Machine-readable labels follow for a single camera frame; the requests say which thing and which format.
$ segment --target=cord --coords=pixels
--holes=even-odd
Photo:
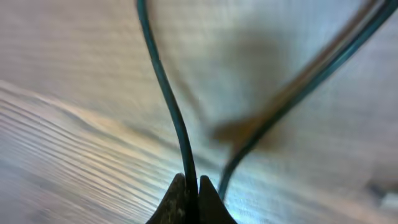
[[[223,171],[223,175],[220,181],[218,194],[221,200],[224,200],[226,189],[228,187],[229,180],[232,176],[233,171],[241,162],[241,160],[254,149],[254,146],[268,132],[280,119],[282,119],[294,106],[300,103],[308,94],[316,89],[319,84],[325,81],[334,71],[337,70],[342,64],[344,64],[370,36],[377,31],[377,29],[394,13],[398,7],[397,0],[387,0],[375,14],[375,16],[359,31],[351,42],[345,45],[339,53],[330,62],[325,65],[312,79],[298,91],[296,95],[293,95],[289,100],[286,101],[268,120],[260,126],[258,130],[249,138],[242,149],[237,155],[227,164]]]
[[[177,101],[175,100],[169,81],[167,80],[167,76],[164,71],[162,62],[159,58],[159,53],[157,51],[154,36],[152,35],[152,31],[150,29],[145,0],[137,0],[137,10],[139,20],[142,26],[142,32],[144,33],[145,42],[147,44],[149,55],[152,60],[152,65],[155,70],[157,81],[159,82],[160,89],[162,90],[163,96],[166,100],[166,104],[169,108],[174,128],[177,133],[181,149],[189,199],[191,201],[196,201],[196,198],[198,197],[197,174],[195,171],[195,163],[193,161],[193,155],[187,129],[185,127],[184,120],[182,118]]]

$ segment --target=cable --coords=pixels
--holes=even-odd
[[[355,38],[345,45],[330,62],[325,65],[308,83],[286,101],[258,130],[249,138],[237,155],[227,164],[220,181],[218,194],[224,200],[226,189],[233,171],[241,160],[254,149],[254,146],[280,119],[282,119],[294,106],[300,103],[308,94],[325,81],[334,71],[344,64],[370,36],[394,13],[398,7],[398,0],[387,0],[375,14],[375,16],[364,26]]]
[[[167,107],[169,108],[178,141],[180,143],[189,199],[196,202],[196,198],[198,197],[197,175],[187,129],[185,127],[184,120],[182,118],[180,109],[178,108],[178,104],[175,100],[169,81],[167,80],[162,62],[159,58],[154,36],[152,35],[152,31],[150,29],[145,0],[137,0],[137,10],[157,81],[159,82],[160,89],[162,90]]]

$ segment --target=wire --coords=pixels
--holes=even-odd
[[[358,32],[351,42],[343,46],[337,55],[330,60],[316,75],[312,77],[309,82],[286,101],[268,120],[260,126],[258,130],[249,138],[242,149],[235,155],[235,157],[227,164],[223,171],[220,181],[218,194],[221,200],[224,200],[226,189],[233,171],[241,162],[241,160],[254,149],[254,146],[268,132],[280,119],[282,119],[294,106],[300,103],[308,94],[310,94],[316,87],[325,81],[334,71],[344,64],[370,36],[377,31],[377,29],[394,13],[398,7],[398,0],[387,0],[374,15],[374,17]]]
[[[142,32],[144,33],[145,42],[147,44],[149,55],[152,60],[152,65],[155,70],[157,81],[159,82],[160,89],[162,90],[167,107],[169,108],[174,128],[177,133],[178,141],[180,143],[189,199],[195,201],[198,197],[198,184],[192,149],[184,120],[182,118],[177,101],[175,100],[169,81],[167,80],[167,76],[164,71],[162,62],[159,58],[159,53],[157,51],[154,36],[152,35],[152,31],[150,29],[145,0],[137,0],[137,11],[142,26]]]

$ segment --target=wooden surface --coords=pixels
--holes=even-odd
[[[155,0],[150,14],[215,185],[274,97],[367,4]],[[398,14],[233,175],[239,223],[393,224],[365,186],[398,180]],[[183,171],[134,1],[0,2],[2,223],[145,223]]]

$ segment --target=black tool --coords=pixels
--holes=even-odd
[[[182,154],[185,171],[177,174],[166,192],[159,207],[147,222],[148,224],[178,224],[178,223],[236,223],[223,204],[228,182],[239,162],[280,119],[295,105],[300,103],[309,93],[326,80],[334,71],[344,64],[370,36],[394,13],[398,0],[385,0],[377,12],[363,25],[362,29],[346,41],[339,50],[321,66],[311,78],[301,85],[293,95],[275,110],[269,119],[260,125],[237,155],[227,164],[220,182],[218,194],[207,176],[201,176],[198,194],[197,176],[193,161],[188,133],[183,122],[177,101],[167,80],[164,68],[159,58],[155,40],[150,29],[146,9],[146,0],[137,0],[137,10],[144,33],[144,38],[152,60],[156,77],[169,108]]]

